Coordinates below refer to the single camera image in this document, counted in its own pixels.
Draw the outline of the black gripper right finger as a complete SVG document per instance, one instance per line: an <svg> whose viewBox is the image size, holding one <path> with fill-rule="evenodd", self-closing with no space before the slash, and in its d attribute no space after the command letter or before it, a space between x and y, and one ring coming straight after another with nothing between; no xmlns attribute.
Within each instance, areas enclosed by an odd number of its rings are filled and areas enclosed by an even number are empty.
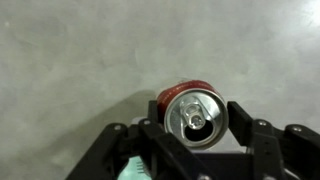
<svg viewBox="0 0 320 180"><path fill-rule="evenodd" d="M253 119L237 102L227 103L229 129L252 157L255 180L320 180L320 134L300 124L283 130Z"/></svg>

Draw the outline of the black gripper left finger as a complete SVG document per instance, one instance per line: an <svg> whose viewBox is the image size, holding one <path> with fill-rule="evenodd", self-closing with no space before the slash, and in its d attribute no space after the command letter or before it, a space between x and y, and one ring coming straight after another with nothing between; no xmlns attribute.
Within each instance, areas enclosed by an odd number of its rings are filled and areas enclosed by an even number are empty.
<svg viewBox="0 0 320 180"><path fill-rule="evenodd" d="M117 180L134 156L142 159L152 180L214 180L202 161L160 126L155 100L137 124L107 125L66 180Z"/></svg>

